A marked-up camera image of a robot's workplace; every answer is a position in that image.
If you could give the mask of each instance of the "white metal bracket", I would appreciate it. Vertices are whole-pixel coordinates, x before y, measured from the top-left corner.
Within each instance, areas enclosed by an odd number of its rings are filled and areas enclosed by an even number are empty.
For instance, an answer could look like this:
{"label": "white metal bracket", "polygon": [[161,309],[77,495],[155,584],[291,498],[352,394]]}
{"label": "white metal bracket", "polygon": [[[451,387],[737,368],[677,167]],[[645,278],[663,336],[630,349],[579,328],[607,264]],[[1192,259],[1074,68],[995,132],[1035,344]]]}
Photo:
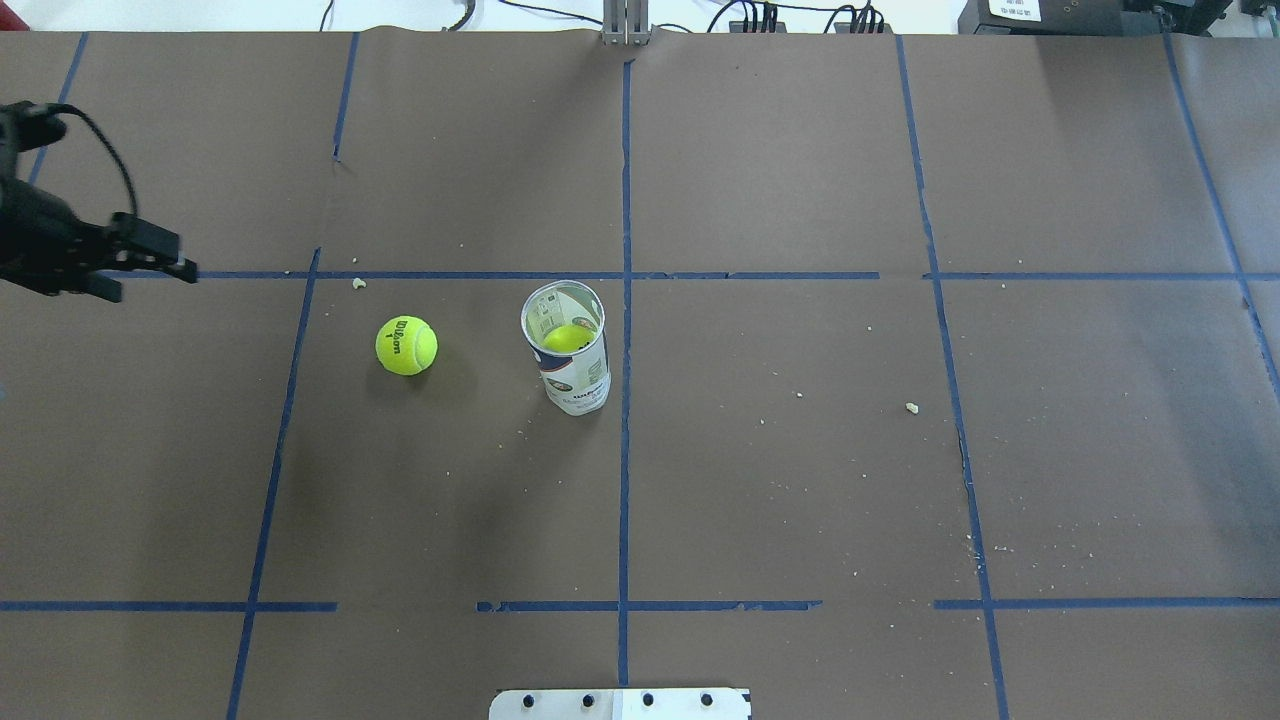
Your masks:
{"label": "white metal bracket", "polygon": [[649,45],[649,0],[604,0],[600,40],[605,45]]}
{"label": "white metal bracket", "polygon": [[751,691],[654,688],[506,691],[489,720],[751,720]]}

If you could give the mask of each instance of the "tennis ball can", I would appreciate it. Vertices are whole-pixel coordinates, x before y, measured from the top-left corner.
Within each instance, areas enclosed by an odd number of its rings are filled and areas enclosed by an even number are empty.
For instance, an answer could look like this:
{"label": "tennis ball can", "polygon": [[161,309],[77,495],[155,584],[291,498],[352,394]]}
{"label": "tennis ball can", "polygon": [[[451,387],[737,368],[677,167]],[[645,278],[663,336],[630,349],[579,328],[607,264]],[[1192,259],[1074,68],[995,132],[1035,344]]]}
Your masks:
{"label": "tennis ball can", "polygon": [[540,287],[525,301],[520,323],[547,397],[570,415],[599,410],[611,378],[604,305],[595,291],[575,281]]}

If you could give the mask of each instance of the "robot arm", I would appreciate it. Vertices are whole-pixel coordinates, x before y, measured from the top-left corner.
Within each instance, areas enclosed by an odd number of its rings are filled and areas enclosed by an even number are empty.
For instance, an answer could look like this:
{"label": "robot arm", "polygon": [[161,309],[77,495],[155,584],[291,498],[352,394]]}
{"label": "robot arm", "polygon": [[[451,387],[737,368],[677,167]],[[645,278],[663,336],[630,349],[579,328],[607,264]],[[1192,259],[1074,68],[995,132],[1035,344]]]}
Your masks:
{"label": "robot arm", "polygon": [[[58,115],[79,117],[106,147],[124,177],[129,213],[115,213],[106,225],[86,223],[61,199],[18,179],[19,152],[67,135]],[[97,124],[72,105],[0,105],[0,279],[50,296],[78,292],[119,302],[120,283],[99,270],[138,269],[187,283],[198,277],[177,233],[137,217],[128,170]]]}

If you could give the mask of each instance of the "white background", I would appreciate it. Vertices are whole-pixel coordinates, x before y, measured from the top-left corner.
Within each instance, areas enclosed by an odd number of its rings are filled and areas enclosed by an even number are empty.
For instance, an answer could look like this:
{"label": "white background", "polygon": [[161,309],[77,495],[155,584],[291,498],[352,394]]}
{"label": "white background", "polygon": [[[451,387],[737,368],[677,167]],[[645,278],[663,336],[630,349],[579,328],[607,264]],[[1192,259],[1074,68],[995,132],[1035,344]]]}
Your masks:
{"label": "white background", "polygon": [[[602,0],[521,0],[599,18]],[[328,0],[8,0],[32,29],[115,31],[315,31]],[[836,8],[837,0],[795,1],[792,5]],[[899,33],[954,33],[964,0],[877,0],[876,8]],[[650,0],[652,23],[680,23],[704,32],[718,0]],[[462,0],[335,0],[332,29],[355,31],[376,26],[438,31],[462,17]],[[1270,37],[1266,20],[1243,15],[1233,3],[1226,19],[1210,29],[1215,36]],[[741,19],[740,8],[726,18]],[[820,32],[827,14],[781,10],[788,32]],[[477,0],[467,31],[547,31],[594,27],[573,19],[530,13]],[[726,28],[722,19],[718,29]]]}

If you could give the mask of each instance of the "tennis ball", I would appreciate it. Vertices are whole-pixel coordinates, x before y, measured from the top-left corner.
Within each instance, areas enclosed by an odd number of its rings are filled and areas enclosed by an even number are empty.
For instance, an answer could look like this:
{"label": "tennis ball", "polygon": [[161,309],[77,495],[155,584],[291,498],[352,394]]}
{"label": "tennis ball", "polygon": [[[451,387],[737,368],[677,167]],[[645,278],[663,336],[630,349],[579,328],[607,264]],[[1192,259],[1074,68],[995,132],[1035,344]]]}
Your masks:
{"label": "tennis ball", "polygon": [[593,340],[595,340],[595,333],[582,325],[561,325],[547,333],[547,337],[543,338],[543,347],[552,352],[577,352],[591,345]]}
{"label": "tennis ball", "polygon": [[412,315],[387,320],[374,342],[378,361],[397,375],[416,375],[430,368],[439,348],[431,325]]}

